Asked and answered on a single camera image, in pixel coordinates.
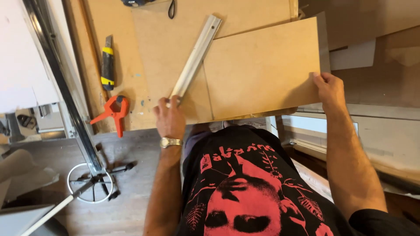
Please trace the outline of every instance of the clamp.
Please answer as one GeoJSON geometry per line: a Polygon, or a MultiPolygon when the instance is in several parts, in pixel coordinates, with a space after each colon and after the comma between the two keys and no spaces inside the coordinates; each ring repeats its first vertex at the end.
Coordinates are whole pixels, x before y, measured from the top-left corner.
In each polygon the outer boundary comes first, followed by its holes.
{"type": "Polygon", "coordinates": [[[105,112],[100,114],[99,116],[97,116],[95,119],[90,121],[90,124],[94,124],[98,121],[101,121],[107,117],[112,117],[114,118],[115,121],[115,127],[117,129],[117,134],[118,137],[122,137],[123,136],[123,121],[122,118],[124,118],[127,115],[128,112],[128,107],[129,107],[129,101],[122,95],[119,96],[113,96],[111,97],[104,105],[105,108],[105,112]],[[118,102],[121,104],[121,110],[120,111],[116,111],[113,109],[113,104],[115,102],[118,102]]]}

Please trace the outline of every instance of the black t-shirt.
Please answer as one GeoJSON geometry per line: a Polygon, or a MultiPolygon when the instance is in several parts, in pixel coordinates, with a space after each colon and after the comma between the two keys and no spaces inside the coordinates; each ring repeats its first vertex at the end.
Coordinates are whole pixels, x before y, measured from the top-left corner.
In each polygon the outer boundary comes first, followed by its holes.
{"type": "Polygon", "coordinates": [[[379,210],[359,210],[347,221],[263,129],[231,126],[203,138],[183,170],[176,235],[420,235],[411,222],[379,210]]]}

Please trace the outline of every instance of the wristwatch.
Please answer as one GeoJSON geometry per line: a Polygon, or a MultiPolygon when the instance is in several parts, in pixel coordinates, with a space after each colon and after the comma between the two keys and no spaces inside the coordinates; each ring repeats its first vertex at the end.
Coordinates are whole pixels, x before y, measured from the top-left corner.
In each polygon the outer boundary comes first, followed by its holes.
{"type": "Polygon", "coordinates": [[[182,146],[183,143],[184,142],[180,139],[169,139],[166,137],[163,137],[160,139],[160,147],[163,147],[163,148],[167,148],[168,146],[171,146],[171,145],[182,146]]]}

